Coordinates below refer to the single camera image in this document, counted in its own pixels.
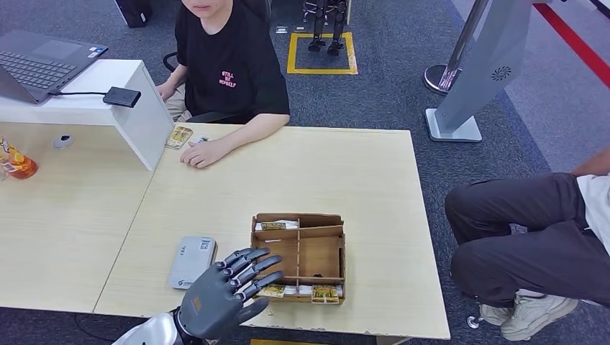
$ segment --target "black cable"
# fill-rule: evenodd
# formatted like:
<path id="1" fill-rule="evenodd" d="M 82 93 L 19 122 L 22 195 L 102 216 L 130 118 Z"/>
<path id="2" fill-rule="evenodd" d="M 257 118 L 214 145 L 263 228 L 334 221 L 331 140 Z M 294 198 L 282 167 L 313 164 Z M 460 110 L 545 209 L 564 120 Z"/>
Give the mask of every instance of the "black cable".
<path id="1" fill-rule="evenodd" d="M 110 339 L 110 338 L 105 338 L 103 336 L 96 336 L 95 334 L 89 333 L 86 329 L 84 329 L 79 323 L 78 323 L 78 319 L 76 318 L 78 316 L 78 314 L 74 314 L 74 324 L 76 325 L 76 328 L 78 328 L 79 331 L 85 333 L 86 335 L 90 336 L 91 338 L 95 338 L 98 340 L 103 340 L 103 341 L 110 341 L 111 343 L 114 343 L 115 341 L 117 341 L 118 339 Z"/>
<path id="2" fill-rule="evenodd" d="M 107 92 L 49 92 L 51 96 L 69 96 L 69 95 L 102 95 L 105 96 Z"/>

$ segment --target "gray robotic hand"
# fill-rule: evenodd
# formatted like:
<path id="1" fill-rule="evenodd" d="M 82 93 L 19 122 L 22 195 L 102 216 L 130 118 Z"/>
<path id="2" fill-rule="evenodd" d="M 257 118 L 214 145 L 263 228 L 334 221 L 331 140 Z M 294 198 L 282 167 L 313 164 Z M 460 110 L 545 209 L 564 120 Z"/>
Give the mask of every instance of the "gray robotic hand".
<path id="1" fill-rule="evenodd" d="M 282 260 L 275 255 L 252 264 L 267 254 L 266 248 L 243 249 L 215 262 L 186 291 L 180 307 L 132 328 L 114 345 L 189 345 L 220 339 L 267 308 L 266 298 L 244 306 L 263 287 L 283 277 L 276 271 L 252 282 Z"/>

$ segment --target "laptop keyboard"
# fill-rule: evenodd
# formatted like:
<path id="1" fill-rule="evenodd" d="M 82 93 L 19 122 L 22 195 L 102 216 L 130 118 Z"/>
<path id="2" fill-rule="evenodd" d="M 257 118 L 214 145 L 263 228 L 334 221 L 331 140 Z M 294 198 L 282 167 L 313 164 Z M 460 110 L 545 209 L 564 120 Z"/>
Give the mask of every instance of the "laptop keyboard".
<path id="1" fill-rule="evenodd" d="M 0 65 L 22 85 L 48 89 L 76 66 L 0 50 Z"/>

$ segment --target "hand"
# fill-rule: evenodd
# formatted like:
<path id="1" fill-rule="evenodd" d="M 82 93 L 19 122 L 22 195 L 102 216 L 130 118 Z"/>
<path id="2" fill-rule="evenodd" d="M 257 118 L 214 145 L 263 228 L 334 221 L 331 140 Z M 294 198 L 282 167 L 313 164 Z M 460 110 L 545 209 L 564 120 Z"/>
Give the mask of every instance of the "hand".
<path id="1" fill-rule="evenodd" d="M 248 248 L 212 264 L 186 291 L 176 320 L 178 327 L 198 339 L 220 339 L 260 314 L 269 304 L 266 298 L 257 298 L 248 306 L 244 304 L 284 276 L 282 271 L 275 271 L 255 279 L 282 261 L 279 255 L 263 259 L 269 253 L 268 248 Z M 185 340 L 190 339 L 183 338 L 183 344 L 193 344 Z"/>
<path id="2" fill-rule="evenodd" d="M 180 162 L 199 169 L 207 167 L 231 152 L 231 147 L 223 139 L 198 144 L 188 142 L 188 145 L 191 148 L 180 156 Z"/>
<path id="3" fill-rule="evenodd" d="M 174 93 L 176 93 L 176 86 L 166 81 L 163 84 L 157 86 L 157 92 L 163 99 L 163 102 L 166 102 L 168 98 L 170 98 L 171 96 L 173 96 Z"/>

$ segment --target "black t-shirt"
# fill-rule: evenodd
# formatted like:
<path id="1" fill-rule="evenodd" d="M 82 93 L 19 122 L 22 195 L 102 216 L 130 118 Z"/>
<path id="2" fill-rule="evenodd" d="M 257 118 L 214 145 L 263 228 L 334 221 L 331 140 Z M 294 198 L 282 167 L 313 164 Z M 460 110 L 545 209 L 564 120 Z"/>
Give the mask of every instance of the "black t-shirt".
<path id="1" fill-rule="evenodd" d="M 290 114 L 286 80 L 265 23 L 241 0 L 229 21 L 210 35 L 184 5 L 176 22 L 178 62 L 188 68 L 186 108 L 254 117 Z"/>

